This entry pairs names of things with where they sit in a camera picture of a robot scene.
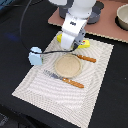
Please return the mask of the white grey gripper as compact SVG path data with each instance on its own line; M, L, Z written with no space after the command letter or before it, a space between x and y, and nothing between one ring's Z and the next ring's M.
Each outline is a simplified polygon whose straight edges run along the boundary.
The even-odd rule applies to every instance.
M65 21L62 25L61 47L69 49L75 38L79 35L81 29L87 24L88 15L85 13L77 16L66 14Z

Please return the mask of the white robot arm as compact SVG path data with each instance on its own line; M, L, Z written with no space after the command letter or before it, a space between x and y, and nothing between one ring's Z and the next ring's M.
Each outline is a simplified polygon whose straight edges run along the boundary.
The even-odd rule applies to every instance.
M62 25L61 47L69 49L87 24L96 0L49 0L49 2L68 9Z

